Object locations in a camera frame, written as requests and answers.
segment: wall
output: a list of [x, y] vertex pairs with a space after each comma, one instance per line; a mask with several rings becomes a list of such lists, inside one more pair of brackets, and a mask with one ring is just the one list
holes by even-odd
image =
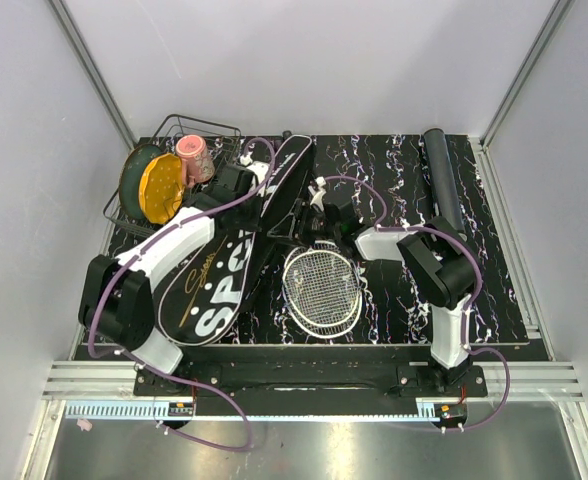
[[553, 0], [67, 0], [132, 129], [480, 135]]
[[588, 2], [569, 12], [490, 152], [555, 350], [588, 400]]
[[0, 0], [0, 479], [69, 352], [125, 154], [46, 2]]

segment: black wire dish rack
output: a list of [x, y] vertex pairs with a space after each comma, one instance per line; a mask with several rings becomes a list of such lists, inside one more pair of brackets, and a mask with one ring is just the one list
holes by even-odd
[[[199, 135], [205, 139], [216, 171], [221, 165], [233, 161], [241, 147], [240, 129], [178, 114], [168, 115], [156, 132], [151, 137], [142, 137], [138, 145], [153, 144], [160, 147], [163, 153], [175, 154], [176, 143], [185, 135]], [[206, 184], [186, 189], [183, 203], [204, 185]], [[147, 238], [161, 228], [161, 225], [154, 225], [147, 220], [129, 218], [120, 206], [118, 189], [103, 208], [103, 215], [115, 225], [115, 228], [141, 238]]]

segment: gray floor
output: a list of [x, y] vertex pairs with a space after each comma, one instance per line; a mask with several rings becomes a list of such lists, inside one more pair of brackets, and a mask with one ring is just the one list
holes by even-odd
[[[474, 405], [474, 417], [489, 406]], [[239, 423], [194, 422], [205, 438], [241, 444]], [[230, 454], [165, 437], [150, 422], [66, 420], [48, 479], [577, 479], [560, 414], [510, 404], [487, 427], [442, 437], [398, 424], [255, 424], [257, 448]]]

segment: pink mug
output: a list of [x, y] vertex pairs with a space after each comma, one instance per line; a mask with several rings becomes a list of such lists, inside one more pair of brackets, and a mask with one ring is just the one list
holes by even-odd
[[181, 159], [181, 177], [187, 188], [214, 176], [214, 162], [203, 137], [184, 136], [176, 144], [176, 155]]

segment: black and white marbled surface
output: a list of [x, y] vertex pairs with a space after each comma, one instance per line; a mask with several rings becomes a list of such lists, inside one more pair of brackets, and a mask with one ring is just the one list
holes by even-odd
[[[419, 135], [314, 137], [318, 175], [350, 175], [364, 180], [383, 196], [388, 206], [384, 225], [421, 223], [434, 215], [429, 173]], [[492, 221], [483, 184], [466, 136], [448, 136], [468, 242], [475, 250], [484, 288], [473, 306], [470, 340], [481, 343], [526, 343], [527, 335], [514, 287]], [[359, 213], [370, 221], [382, 208], [367, 191], [349, 182], [332, 182], [326, 201], [353, 199]], [[140, 238], [116, 229], [109, 253], [131, 248]], [[349, 334], [319, 340], [305, 334], [289, 316], [281, 290], [283, 262], [265, 271], [251, 312], [239, 315], [227, 344], [404, 344], [431, 338], [430, 312], [416, 284], [398, 262], [363, 262], [361, 319]]]

